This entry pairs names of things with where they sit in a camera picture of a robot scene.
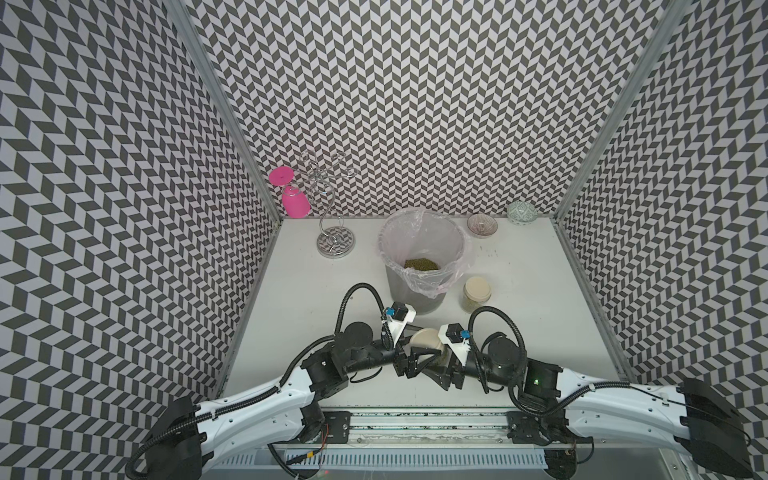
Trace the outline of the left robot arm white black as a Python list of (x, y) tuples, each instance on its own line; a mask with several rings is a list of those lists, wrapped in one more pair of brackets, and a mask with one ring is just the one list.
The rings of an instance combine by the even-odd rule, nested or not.
[(201, 403), (189, 397), (167, 405), (125, 465), (130, 479), (198, 479), (212, 466), (251, 448), (298, 440), (321, 431), (319, 405), (347, 388), (352, 374), (385, 365), (413, 377), (424, 348), (412, 337), (376, 340), (355, 322), (314, 340), (278, 378), (241, 393)]

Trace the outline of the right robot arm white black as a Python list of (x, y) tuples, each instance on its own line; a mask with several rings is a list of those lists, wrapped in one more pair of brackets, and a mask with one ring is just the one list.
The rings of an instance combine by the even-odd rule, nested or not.
[(516, 444), (575, 446), (620, 440), (685, 454), (722, 475), (752, 476), (750, 437), (738, 410), (707, 383), (638, 385), (590, 377), (530, 359), (517, 340), (497, 332), (476, 344), (468, 331), (426, 329), (410, 337), (417, 370), (444, 389), (479, 380), (506, 392), (508, 436)]

